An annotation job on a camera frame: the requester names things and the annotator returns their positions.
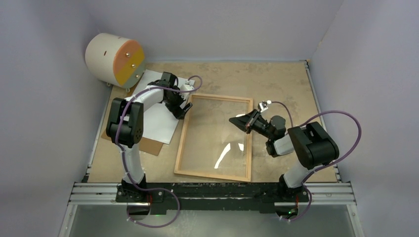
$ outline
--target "yellow stripe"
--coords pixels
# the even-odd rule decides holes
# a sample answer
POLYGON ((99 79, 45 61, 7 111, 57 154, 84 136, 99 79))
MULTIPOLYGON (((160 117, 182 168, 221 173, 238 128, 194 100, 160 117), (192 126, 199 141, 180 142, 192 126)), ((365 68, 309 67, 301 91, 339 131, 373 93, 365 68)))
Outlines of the yellow stripe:
POLYGON ((124 67, 115 74, 115 78, 119 85, 124 85, 129 77, 135 72, 138 66, 144 60, 144 52, 142 49, 139 49, 134 53, 124 67))

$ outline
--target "cylindrical container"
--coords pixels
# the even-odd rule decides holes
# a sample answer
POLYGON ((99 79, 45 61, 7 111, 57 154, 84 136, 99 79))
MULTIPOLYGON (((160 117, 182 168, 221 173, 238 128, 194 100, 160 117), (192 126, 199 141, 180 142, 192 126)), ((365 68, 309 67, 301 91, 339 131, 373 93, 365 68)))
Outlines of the cylindrical container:
POLYGON ((90 41, 85 60, 95 77, 122 88, 133 87, 145 70, 144 51, 137 41, 107 33, 90 41))

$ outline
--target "wall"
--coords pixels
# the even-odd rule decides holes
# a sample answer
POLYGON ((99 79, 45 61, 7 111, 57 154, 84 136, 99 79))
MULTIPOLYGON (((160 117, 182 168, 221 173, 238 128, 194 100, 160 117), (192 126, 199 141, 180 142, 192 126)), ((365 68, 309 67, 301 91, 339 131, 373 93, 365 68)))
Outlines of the wall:
POLYGON ((148 60, 304 60, 343 0, 87 0, 102 32, 148 60))
MULTIPOLYGON (((418 12, 417 0, 345 0, 310 66, 322 110, 353 113, 363 127, 339 169, 368 237, 419 233, 418 12)), ((325 120, 347 151, 355 125, 325 120)))
POLYGON ((57 236, 109 89, 84 64, 77 1, 0 2, 0 236, 57 236))

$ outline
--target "tabletop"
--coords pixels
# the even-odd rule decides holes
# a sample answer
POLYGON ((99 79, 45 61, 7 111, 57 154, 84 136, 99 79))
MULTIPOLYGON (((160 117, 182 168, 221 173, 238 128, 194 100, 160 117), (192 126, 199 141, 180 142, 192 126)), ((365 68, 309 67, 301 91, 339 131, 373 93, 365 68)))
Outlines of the tabletop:
MULTIPOLYGON (((253 106, 261 101, 281 101, 289 108, 294 125, 302 124, 308 118, 318 114, 310 81, 303 62, 295 63, 248 63, 248 62, 170 62, 149 63, 146 69, 157 72, 170 72, 180 78, 200 75, 203 85, 199 93, 229 95, 253 98, 253 106)), ((125 98, 127 92, 114 86, 100 134, 106 128, 110 103, 116 97, 125 98)), ((269 120, 280 115, 287 120, 287 111, 281 107, 270 106, 263 117, 269 120)), ((160 154, 154 156, 140 152, 141 164, 147 175, 147 182, 230 182, 174 174, 174 165, 179 148, 183 121, 179 121, 169 145, 164 144, 160 154)), ((266 138, 257 133, 252 136, 252 182, 277 182, 279 177, 297 161, 295 153, 273 158, 266 152, 266 138)), ((88 182, 118 183, 123 176, 121 155, 115 144, 99 136, 88 182)), ((315 173, 309 182, 336 182, 333 167, 315 173)))

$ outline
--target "wooden frame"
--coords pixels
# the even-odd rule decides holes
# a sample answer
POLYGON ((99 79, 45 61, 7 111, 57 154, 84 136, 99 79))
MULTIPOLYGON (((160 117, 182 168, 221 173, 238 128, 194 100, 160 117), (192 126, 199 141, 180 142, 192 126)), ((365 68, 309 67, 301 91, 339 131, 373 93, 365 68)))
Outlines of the wooden frame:
MULTIPOLYGON (((192 102, 194 98, 209 99, 209 100, 222 100, 222 101, 233 101, 233 102, 245 102, 249 105, 248 113, 253 110, 253 99, 236 96, 226 95, 210 95, 210 94, 193 94, 189 96, 189 102, 192 102)), ((251 133, 247 135, 247 149, 246 149, 246 176, 235 176, 235 175, 222 175, 222 174, 209 174, 197 171, 185 171, 179 170, 182 163, 183 147, 186 139, 186 131, 188 129, 188 123, 191 113, 187 113, 183 122, 182 133, 180 135, 179 149, 177 151, 176 163, 174 166, 175 174, 192 175, 199 177, 215 178, 215 179, 227 179, 235 181, 250 182, 251 181, 251 133)))

